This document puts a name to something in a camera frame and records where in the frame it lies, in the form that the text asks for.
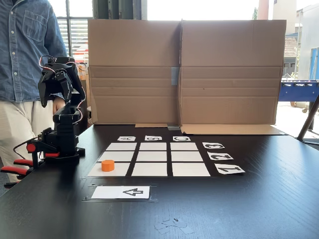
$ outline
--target white pants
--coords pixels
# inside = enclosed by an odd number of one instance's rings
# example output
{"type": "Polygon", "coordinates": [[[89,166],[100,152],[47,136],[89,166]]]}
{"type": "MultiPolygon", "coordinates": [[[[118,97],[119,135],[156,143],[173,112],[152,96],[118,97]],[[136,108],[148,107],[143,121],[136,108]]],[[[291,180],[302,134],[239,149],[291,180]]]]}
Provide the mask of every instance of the white pants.
{"type": "MultiPolygon", "coordinates": [[[[28,139],[36,137],[46,128],[53,128],[53,102],[48,101],[45,108],[40,101],[35,102],[3,102],[0,101],[0,157],[4,166],[24,167],[13,165],[20,156],[13,148],[28,139]]],[[[27,153],[26,144],[16,149],[26,159],[32,160],[27,153]]],[[[16,182],[15,174],[8,173],[10,182],[16,182]]]]}

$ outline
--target shirt pocket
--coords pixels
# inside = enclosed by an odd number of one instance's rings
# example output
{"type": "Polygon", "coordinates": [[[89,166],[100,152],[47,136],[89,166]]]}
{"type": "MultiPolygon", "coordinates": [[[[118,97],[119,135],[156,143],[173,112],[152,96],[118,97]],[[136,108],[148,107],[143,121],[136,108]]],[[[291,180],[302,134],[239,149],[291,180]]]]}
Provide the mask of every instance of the shirt pocket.
{"type": "Polygon", "coordinates": [[[46,33],[47,19],[41,15],[25,10],[22,32],[35,41],[43,41],[46,33]]]}

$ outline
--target white paper square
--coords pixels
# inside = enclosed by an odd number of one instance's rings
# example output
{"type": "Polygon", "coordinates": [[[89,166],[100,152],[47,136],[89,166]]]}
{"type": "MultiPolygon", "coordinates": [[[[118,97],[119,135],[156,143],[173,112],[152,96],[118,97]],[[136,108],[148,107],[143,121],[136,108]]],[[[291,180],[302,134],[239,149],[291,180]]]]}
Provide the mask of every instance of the white paper square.
{"type": "Polygon", "coordinates": [[[139,151],[136,161],[167,161],[166,151],[139,151]]]}
{"type": "Polygon", "coordinates": [[[225,148],[221,143],[203,143],[203,145],[208,149],[225,148]]]}
{"type": "Polygon", "coordinates": [[[171,152],[172,162],[203,162],[202,157],[198,151],[172,151],[171,152]]]}
{"type": "Polygon", "coordinates": [[[111,143],[106,151],[134,151],[137,143],[111,143]]]}
{"type": "Polygon", "coordinates": [[[118,176],[122,177],[125,176],[130,163],[115,163],[114,170],[111,172],[103,172],[102,171],[102,164],[96,163],[91,172],[89,172],[88,177],[107,177],[107,176],[118,176]]]}
{"type": "Polygon", "coordinates": [[[150,198],[149,186],[98,186],[91,199],[150,198]]]}
{"type": "Polygon", "coordinates": [[[162,140],[161,136],[145,136],[145,141],[157,141],[162,140]]]}
{"type": "Polygon", "coordinates": [[[190,138],[186,136],[174,136],[173,140],[174,141],[190,141],[190,138]]]}
{"type": "Polygon", "coordinates": [[[204,163],[172,163],[174,177],[209,177],[204,163]]]}
{"type": "Polygon", "coordinates": [[[141,143],[140,150],[166,150],[166,143],[141,143]]]}
{"type": "Polygon", "coordinates": [[[118,138],[118,141],[135,141],[136,137],[134,136],[121,136],[118,138]]]}
{"type": "Polygon", "coordinates": [[[115,162],[130,162],[133,158],[134,151],[105,151],[98,162],[104,160],[113,160],[115,162]]]}
{"type": "Polygon", "coordinates": [[[215,163],[215,166],[219,173],[221,174],[234,174],[234,173],[244,173],[245,171],[241,169],[241,167],[237,165],[231,164],[218,164],[215,163]]]}
{"type": "Polygon", "coordinates": [[[170,143],[171,150],[196,150],[196,143],[188,143],[188,142],[179,142],[179,143],[170,143]]]}
{"type": "Polygon", "coordinates": [[[167,163],[135,163],[132,176],[167,176],[167,163]]]}
{"type": "Polygon", "coordinates": [[[207,152],[211,160],[230,160],[233,159],[228,153],[210,153],[207,152]]]}

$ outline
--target person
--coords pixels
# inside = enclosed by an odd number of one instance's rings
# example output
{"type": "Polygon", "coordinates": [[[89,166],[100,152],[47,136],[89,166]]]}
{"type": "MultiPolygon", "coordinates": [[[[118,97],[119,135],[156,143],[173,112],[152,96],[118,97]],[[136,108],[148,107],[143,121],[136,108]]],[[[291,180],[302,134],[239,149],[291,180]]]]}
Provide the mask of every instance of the person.
{"type": "MultiPolygon", "coordinates": [[[[0,5],[0,157],[4,166],[13,166],[20,158],[13,148],[53,127],[53,114],[65,105],[52,96],[43,108],[37,84],[41,56],[66,56],[66,49],[48,0],[0,0],[0,5]]],[[[17,152],[31,160],[25,146],[17,152]]]]}

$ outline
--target robotic arm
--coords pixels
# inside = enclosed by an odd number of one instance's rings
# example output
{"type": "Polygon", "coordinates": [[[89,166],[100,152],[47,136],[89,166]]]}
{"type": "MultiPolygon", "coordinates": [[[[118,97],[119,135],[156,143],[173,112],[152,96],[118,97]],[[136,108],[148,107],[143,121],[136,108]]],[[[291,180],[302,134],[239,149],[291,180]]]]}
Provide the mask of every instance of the robotic arm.
{"type": "Polygon", "coordinates": [[[43,70],[38,89],[42,106],[46,107],[50,95],[56,93],[62,93],[66,105],[53,116],[54,130],[47,128],[38,137],[30,139],[13,149],[15,151],[16,148],[26,143],[28,153],[32,153],[32,161],[26,160],[20,154],[23,159],[14,161],[14,164],[29,166],[29,169],[10,166],[1,169],[1,172],[17,174],[18,179],[22,179],[37,169],[43,162],[77,163],[80,156],[85,154],[85,149],[77,147],[79,140],[76,135],[76,125],[82,119],[79,107],[85,100],[85,93],[78,77],[74,59],[58,57],[54,60],[52,58],[44,67],[41,67],[43,70]],[[43,152],[44,156],[40,162],[38,162],[39,152],[43,152]]]}

